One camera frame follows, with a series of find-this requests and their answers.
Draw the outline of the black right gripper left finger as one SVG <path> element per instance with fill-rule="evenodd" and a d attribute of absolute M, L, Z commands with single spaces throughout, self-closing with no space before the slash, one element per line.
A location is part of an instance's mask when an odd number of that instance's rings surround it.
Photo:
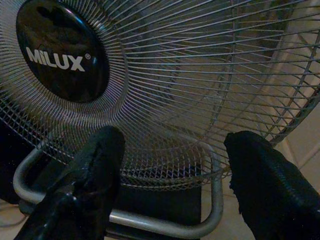
<path fill-rule="evenodd" d="M 102 240 L 119 193 L 125 137 L 114 126 L 92 134 L 48 189 L 15 239 Z"/>

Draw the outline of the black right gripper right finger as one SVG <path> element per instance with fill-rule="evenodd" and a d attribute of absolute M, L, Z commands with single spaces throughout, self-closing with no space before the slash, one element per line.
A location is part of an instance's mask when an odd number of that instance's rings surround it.
<path fill-rule="evenodd" d="M 230 188 L 256 240 L 320 238 L 320 194 L 296 165 L 251 131 L 228 133 L 224 146 Z"/>

